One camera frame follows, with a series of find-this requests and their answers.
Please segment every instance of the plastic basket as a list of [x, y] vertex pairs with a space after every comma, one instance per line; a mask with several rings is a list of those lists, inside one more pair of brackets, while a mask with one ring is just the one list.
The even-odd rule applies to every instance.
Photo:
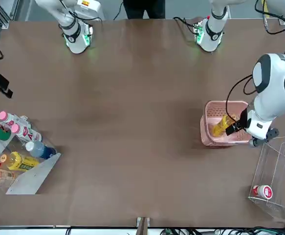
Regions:
[[[228, 112], [239, 116], [241, 112], [248, 106], [244, 101], [229, 101]], [[226, 101], [209, 101], [205, 104], [203, 116], [200, 121], [200, 132], [202, 143], [206, 146], [232, 146], [237, 144], [249, 143], [252, 138], [244, 130], [233, 133], [229, 136], [222, 135], [221, 137], [214, 137], [210, 130], [213, 125], [220, 122], [222, 117], [226, 114]]]

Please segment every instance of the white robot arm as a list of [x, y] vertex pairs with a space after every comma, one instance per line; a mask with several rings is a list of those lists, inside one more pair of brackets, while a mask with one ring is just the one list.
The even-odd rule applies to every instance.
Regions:
[[212, 52], [216, 50], [220, 44], [223, 34], [224, 26], [228, 19], [228, 5], [235, 5], [243, 3], [247, 0], [209, 0], [212, 5], [211, 16], [209, 19], [204, 19], [201, 23], [202, 31], [200, 32], [200, 39], [196, 41], [203, 50]]
[[[222, 30], [227, 20], [226, 6], [239, 4], [244, 0], [209, 0], [212, 4], [210, 19], [201, 23], [197, 43], [205, 51], [214, 51], [221, 40]], [[285, 0], [266, 0], [285, 18]], [[272, 121], [285, 114], [285, 55], [265, 54], [253, 68], [253, 83], [258, 95], [241, 113], [240, 120], [226, 129], [228, 135], [244, 129], [252, 135], [250, 143], [258, 146], [278, 135], [271, 129]]]
[[36, 0], [38, 6], [47, 10], [58, 20], [64, 32], [66, 45], [74, 54], [80, 54], [90, 46], [92, 38], [91, 25], [68, 14], [69, 8], [73, 8], [78, 2], [79, 0]]
[[252, 75], [258, 95], [226, 133], [230, 135], [244, 129], [253, 137], [250, 144], [258, 146], [278, 136], [278, 130], [271, 129], [270, 125], [275, 118], [285, 114], [285, 55], [263, 55], [255, 64]]

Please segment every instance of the brown table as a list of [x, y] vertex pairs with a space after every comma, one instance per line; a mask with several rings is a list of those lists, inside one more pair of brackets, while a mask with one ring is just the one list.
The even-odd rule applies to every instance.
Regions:
[[[260, 149], [206, 148], [199, 120], [262, 54], [283, 52], [285, 34], [229, 20], [210, 54], [180, 27], [96, 23], [81, 55], [57, 23], [13, 22], [2, 32], [0, 72], [14, 96], [0, 94], [0, 110], [34, 119], [63, 156], [39, 195], [0, 192], [0, 225], [133, 226], [147, 216], [153, 226], [280, 226], [246, 199]], [[239, 87], [231, 99], [251, 98]], [[276, 126], [284, 136], [285, 116]]]

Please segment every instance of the red and white can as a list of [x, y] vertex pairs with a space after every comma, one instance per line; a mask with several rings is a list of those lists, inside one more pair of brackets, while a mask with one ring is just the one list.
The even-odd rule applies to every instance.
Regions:
[[256, 185], [253, 187], [253, 193], [256, 196], [265, 198], [267, 200], [273, 197], [273, 190], [268, 185]]

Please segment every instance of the pink bottle cap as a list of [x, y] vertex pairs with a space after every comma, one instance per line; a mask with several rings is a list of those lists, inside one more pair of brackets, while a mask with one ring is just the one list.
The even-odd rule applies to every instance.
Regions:
[[11, 131], [12, 131], [12, 133], [14, 133], [14, 134], [20, 132], [20, 129], [21, 129], [21, 127], [20, 127], [20, 125], [18, 125], [18, 124], [13, 124], [12, 127], [11, 127]]
[[7, 117], [8, 117], [8, 114], [7, 114], [6, 111], [1, 111], [0, 112], [0, 120], [1, 121], [7, 120]]

